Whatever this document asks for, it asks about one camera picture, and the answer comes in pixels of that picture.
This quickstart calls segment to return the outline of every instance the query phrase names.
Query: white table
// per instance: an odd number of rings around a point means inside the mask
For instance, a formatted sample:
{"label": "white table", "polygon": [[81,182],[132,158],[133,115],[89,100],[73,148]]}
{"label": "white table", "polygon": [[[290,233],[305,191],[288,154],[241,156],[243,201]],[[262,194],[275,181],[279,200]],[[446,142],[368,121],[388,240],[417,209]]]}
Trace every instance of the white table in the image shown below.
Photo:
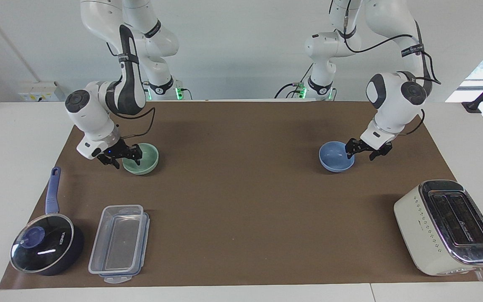
{"label": "white table", "polygon": [[[426,126],[483,213],[483,117],[426,105]],[[63,103],[0,103],[0,280],[8,245],[28,221],[72,128]],[[483,299],[483,283],[144,287],[0,291],[0,300],[435,302]]]}

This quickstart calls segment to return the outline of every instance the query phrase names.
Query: blue handle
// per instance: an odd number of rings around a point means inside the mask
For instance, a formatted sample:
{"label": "blue handle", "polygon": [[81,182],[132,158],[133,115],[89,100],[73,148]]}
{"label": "blue handle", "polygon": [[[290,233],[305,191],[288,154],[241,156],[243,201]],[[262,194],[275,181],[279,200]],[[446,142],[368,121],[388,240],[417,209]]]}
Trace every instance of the blue handle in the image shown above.
{"label": "blue handle", "polygon": [[59,213],[59,203],[57,202],[57,191],[59,191],[59,178],[61,178],[61,168],[55,167],[49,176],[48,193],[46,193],[46,214]]}

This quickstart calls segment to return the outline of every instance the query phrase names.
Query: power socket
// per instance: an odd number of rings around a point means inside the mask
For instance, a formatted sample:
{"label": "power socket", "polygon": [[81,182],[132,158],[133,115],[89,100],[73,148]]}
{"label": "power socket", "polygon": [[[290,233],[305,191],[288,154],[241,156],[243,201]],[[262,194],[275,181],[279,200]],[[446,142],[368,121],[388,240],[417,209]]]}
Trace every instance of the power socket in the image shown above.
{"label": "power socket", "polygon": [[25,102],[62,102],[65,94],[55,82],[22,83],[18,92]]}

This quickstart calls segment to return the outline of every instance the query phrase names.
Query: brown mat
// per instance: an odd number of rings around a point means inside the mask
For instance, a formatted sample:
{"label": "brown mat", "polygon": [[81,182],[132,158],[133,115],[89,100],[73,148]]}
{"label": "brown mat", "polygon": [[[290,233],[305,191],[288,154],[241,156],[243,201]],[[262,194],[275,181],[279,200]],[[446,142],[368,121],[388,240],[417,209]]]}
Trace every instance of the brown mat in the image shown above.
{"label": "brown mat", "polygon": [[[395,221],[394,203],[413,187],[454,178],[426,128],[395,140],[386,157],[360,154],[351,170],[331,174],[318,149],[358,137],[375,113],[369,103],[156,107],[151,133],[129,141],[158,147],[148,176],[84,159],[73,129],[57,161],[59,202],[84,231],[84,252],[54,277],[8,266],[0,289],[113,286],[87,266],[101,211],[115,204],[141,204],[151,216],[144,267],[119,286],[475,281],[418,271]],[[115,122],[130,134],[149,119]],[[44,195],[32,218],[43,211]]]}

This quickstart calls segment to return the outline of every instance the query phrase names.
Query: toaster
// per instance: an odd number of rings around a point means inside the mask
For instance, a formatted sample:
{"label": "toaster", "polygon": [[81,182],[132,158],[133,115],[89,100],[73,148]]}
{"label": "toaster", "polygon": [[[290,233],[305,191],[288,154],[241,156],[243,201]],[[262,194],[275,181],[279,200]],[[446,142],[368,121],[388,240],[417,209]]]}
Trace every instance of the toaster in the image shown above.
{"label": "toaster", "polygon": [[431,276],[475,271],[483,281],[483,216],[460,184],[428,180],[395,203],[416,267]]}

